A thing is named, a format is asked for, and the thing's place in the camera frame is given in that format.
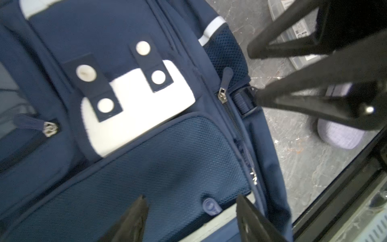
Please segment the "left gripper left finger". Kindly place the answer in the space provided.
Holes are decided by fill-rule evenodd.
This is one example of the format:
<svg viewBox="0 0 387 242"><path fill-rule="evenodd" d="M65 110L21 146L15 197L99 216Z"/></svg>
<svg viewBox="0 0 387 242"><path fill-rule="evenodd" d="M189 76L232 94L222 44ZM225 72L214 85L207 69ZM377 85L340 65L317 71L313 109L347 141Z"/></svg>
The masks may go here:
<svg viewBox="0 0 387 242"><path fill-rule="evenodd" d="M149 206L140 195L98 242L142 242Z"/></svg>

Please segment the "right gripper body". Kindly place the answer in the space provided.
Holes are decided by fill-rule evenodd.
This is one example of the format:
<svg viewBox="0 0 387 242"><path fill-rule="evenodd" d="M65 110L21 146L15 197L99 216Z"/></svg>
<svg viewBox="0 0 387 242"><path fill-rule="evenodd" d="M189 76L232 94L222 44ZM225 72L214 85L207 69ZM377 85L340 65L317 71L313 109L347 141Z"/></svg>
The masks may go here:
<svg viewBox="0 0 387 242"><path fill-rule="evenodd" d="M316 18L317 54L330 54L386 28L386 1L329 1Z"/></svg>

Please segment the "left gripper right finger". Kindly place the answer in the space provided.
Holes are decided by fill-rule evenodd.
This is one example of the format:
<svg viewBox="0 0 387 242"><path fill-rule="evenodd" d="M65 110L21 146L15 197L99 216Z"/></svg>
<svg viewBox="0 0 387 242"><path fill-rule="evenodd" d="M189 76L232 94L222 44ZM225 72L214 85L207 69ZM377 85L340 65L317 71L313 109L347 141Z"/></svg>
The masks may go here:
<svg viewBox="0 0 387 242"><path fill-rule="evenodd" d="M286 242L277 229L243 195L237 197L236 215L242 242Z"/></svg>

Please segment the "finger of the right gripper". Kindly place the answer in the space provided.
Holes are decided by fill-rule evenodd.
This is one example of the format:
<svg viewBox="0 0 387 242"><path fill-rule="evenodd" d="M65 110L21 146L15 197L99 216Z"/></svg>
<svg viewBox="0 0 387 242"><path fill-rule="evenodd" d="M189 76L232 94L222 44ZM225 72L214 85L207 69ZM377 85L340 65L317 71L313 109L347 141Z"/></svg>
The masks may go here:
<svg viewBox="0 0 387 242"><path fill-rule="evenodd" d="M313 10L324 8L327 4L328 1L294 1L282 15L248 44L248 57L250 59L267 59L326 54L324 45L317 41L314 34L278 44L273 44L272 41Z"/></svg>
<svg viewBox="0 0 387 242"><path fill-rule="evenodd" d="M387 125L387 32L375 33L264 89L258 106L371 131Z"/></svg>

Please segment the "navy blue student backpack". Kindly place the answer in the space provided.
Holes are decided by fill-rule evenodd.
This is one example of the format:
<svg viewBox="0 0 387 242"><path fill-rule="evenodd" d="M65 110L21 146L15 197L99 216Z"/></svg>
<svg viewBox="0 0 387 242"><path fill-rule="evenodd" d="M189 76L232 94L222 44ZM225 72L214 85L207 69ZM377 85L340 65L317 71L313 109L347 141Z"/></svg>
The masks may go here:
<svg viewBox="0 0 387 242"><path fill-rule="evenodd" d="M244 55L206 1L1 1L1 241L239 242L291 211Z"/></svg>

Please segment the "clear plastic stationery case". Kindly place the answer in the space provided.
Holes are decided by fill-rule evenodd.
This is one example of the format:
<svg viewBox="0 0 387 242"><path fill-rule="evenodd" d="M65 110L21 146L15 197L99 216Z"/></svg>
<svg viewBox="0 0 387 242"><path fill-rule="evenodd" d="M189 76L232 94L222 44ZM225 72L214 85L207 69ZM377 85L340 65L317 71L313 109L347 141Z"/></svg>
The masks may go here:
<svg viewBox="0 0 387 242"><path fill-rule="evenodd" d="M268 0L268 6L272 20L274 21L280 15L282 15L293 4L293 2L293 0ZM299 20L292 27L281 33L281 35L277 37L277 43L287 42L295 39L300 39L302 37L310 36L316 30L317 13L318 9L313 10L311 13ZM325 57L326 55L310 54L303 56L291 56L289 57L289 59L295 69L300 70L306 66L318 62L319 60Z"/></svg>

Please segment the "lavender glasses case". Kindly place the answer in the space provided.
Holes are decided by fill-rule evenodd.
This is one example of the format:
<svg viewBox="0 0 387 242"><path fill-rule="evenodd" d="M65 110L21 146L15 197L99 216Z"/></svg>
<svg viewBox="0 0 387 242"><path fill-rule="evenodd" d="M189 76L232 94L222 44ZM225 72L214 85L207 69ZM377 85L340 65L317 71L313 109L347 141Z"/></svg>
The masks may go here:
<svg viewBox="0 0 387 242"><path fill-rule="evenodd" d="M331 85L327 88L326 96L346 96L351 87L351 83ZM362 141L365 131L339 123L318 119L317 133L319 137L329 145L351 150Z"/></svg>

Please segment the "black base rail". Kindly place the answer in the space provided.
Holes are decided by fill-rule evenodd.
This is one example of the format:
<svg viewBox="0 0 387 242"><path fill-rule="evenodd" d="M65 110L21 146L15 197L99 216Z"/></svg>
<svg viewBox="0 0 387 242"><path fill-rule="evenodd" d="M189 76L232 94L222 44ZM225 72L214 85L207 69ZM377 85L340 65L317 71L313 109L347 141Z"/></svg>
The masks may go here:
<svg viewBox="0 0 387 242"><path fill-rule="evenodd" d="M387 210L383 128L293 223L296 242L352 242Z"/></svg>

